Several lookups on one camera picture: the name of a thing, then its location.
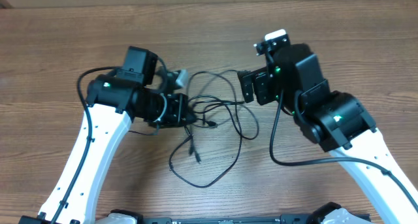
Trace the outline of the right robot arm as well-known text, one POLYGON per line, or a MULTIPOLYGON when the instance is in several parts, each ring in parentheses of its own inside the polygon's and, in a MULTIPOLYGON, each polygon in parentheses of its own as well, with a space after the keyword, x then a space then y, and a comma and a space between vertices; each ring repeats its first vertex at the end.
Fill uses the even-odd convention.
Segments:
POLYGON ((283 29, 255 44, 266 65, 240 71, 245 102, 277 102, 302 134, 327 153, 305 165, 338 163, 355 180, 386 223, 417 222, 417 189, 391 155, 376 121, 352 94, 332 91, 317 55, 293 44, 283 29))

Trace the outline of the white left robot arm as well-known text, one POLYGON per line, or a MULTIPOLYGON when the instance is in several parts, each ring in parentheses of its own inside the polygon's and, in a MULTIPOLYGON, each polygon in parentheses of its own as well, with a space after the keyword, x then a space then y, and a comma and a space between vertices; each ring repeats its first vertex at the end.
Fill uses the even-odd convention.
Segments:
POLYGON ((36 217, 20 223, 95 223, 99 195, 114 154, 135 118, 150 127, 184 127, 197 118, 188 97, 185 69, 168 71, 157 54, 130 46, 123 65, 82 73, 76 90, 84 109, 78 138, 50 196, 36 217))

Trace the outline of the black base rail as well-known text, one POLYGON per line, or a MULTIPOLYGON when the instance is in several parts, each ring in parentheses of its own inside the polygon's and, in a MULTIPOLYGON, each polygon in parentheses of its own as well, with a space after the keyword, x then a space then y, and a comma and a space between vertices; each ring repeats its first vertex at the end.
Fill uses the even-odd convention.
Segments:
POLYGON ((307 224, 307 223, 370 223, 369 214, 352 214, 339 204, 329 202, 310 214, 281 214, 268 217, 187 218, 144 217, 127 210, 112 210, 95 224, 307 224))

